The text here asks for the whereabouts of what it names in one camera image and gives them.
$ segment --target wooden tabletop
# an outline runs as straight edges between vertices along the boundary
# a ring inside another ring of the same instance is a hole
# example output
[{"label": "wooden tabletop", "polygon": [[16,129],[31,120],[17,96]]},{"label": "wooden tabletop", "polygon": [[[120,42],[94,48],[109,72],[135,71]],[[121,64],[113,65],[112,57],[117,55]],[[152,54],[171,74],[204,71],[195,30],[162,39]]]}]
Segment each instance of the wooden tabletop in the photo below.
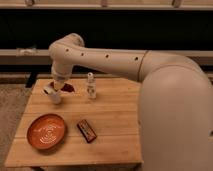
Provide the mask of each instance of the wooden tabletop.
[{"label": "wooden tabletop", "polygon": [[[60,166],[90,164],[140,163],[137,124],[139,84],[121,78],[96,79],[97,98],[88,99],[85,79],[71,79],[76,92],[62,93],[63,102],[54,105],[43,86],[51,80],[35,84],[12,146],[5,161],[6,167]],[[39,116],[56,113],[65,120],[68,133],[59,146],[39,152],[26,139],[27,129]],[[87,144],[76,124],[86,119],[97,134]]]}]

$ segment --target terracotta plate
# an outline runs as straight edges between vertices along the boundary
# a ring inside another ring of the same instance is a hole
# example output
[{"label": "terracotta plate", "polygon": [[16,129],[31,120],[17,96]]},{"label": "terracotta plate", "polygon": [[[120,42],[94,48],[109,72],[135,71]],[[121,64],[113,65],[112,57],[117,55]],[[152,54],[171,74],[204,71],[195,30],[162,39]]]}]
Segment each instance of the terracotta plate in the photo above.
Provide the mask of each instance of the terracotta plate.
[{"label": "terracotta plate", "polygon": [[46,114],[30,125],[27,140],[36,149],[49,149],[63,139],[65,131],[65,122],[60,116]]}]

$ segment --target chocolate bar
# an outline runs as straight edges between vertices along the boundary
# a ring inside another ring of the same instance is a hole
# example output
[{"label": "chocolate bar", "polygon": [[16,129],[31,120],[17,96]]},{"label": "chocolate bar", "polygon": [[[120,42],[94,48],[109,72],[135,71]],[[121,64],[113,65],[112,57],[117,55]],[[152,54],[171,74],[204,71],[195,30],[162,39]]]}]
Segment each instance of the chocolate bar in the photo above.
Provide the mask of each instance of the chocolate bar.
[{"label": "chocolate bar", "polygon": [[83,134],[87,143],[91,143],[93,140],[97,138],[97,135],[95,134],[95,132],[85,119],[78,122],[77,127]]}]

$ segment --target table leg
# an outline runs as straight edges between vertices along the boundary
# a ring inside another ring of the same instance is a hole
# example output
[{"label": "table leg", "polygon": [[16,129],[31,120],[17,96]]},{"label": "table leg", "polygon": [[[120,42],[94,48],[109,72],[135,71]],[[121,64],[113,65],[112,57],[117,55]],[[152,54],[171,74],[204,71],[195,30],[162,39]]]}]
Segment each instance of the table leg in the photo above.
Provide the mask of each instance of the table leg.
[{"label": "table leg", "polygon": [[34,171],[45,171],[44,169],[42,169],[41,167],[30,167],[32,170]]},{"label": "table leg", "polygon": [[133,168],[134,171],[143,171],[142,169],[142,164],[137,164],[134,168]]}]

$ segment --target gray carpet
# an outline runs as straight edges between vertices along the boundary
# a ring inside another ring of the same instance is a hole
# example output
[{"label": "gray carpet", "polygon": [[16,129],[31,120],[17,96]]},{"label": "gray carpet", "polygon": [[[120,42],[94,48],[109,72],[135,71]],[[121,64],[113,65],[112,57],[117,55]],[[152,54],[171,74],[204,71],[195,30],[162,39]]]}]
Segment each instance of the gray carpet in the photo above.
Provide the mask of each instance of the gray carpet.
[{"label": "gray carpet", "polygon": [[[0,171],[31,171],[30,168],[5,168],[4,161],[24,112],[32,88],[24,84],[0,84]],[[44,167],[46,171],[133,171],[134,165]]]},{"label": "gray carpet", "polygon": [[24,84],[0,84],[0,167],[15,135],[31,88]]}]

